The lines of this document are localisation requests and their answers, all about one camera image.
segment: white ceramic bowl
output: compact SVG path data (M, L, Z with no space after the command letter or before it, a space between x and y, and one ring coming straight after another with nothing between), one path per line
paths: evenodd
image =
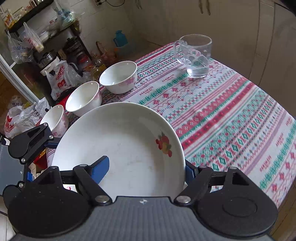
M100 84L114 94L123 94L135 87L138 80L137 64L133 61L116 63L100 76Z
M62 137L68 129L69 119L60 104L52 107L42 118L40 125L47 123L54 137Z
M66 110L81 117L90 110L97 108L102 103L102 95L99 83L89 81L79 86L69 96L66 102Z
M110 159L99 183L113 201L117 196L170 196L183 190L185 159L169 123L143 105L116 102L79 118L61 139L53 166L61 171Z

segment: mug handle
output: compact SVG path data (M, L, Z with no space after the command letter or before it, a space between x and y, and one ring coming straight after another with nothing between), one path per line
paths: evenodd
M179 58L179 56L178 56L178 54L177 54L177 50L176 50L176 45L177 45L177 44L180 44L180 41L179 41L179 40L177 40L176 42L174 42L174 45L173 45L174 55L175 55L177 61L178 61L180 64L185 64L185 62L182 61L181 58Z

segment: tablecloth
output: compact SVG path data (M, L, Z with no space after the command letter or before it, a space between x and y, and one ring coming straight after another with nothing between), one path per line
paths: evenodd
M215 171L241 169L277 205L295 178L296 121L255 84L211 59L205 78L192 78L168 44L136 61L138 81L103 103L139 103L176 131L185 158Z

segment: striped tablecloth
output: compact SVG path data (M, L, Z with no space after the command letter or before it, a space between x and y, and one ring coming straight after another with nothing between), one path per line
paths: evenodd
M295 178L296 121L274 99L229 67L212 60L207 77L190 77L166 45L137 60L138 82L103 104L139 103L176 131L185 158L216 171L241 169L281 204Z

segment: clear glass cup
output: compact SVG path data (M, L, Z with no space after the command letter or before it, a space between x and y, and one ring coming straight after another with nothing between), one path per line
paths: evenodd
M183 57L177 53L177 44L181 48ZM205 77L209 71L212 40L201 34L189 34L174 43L173 50L178 62L185 64L187 73L195 78Z

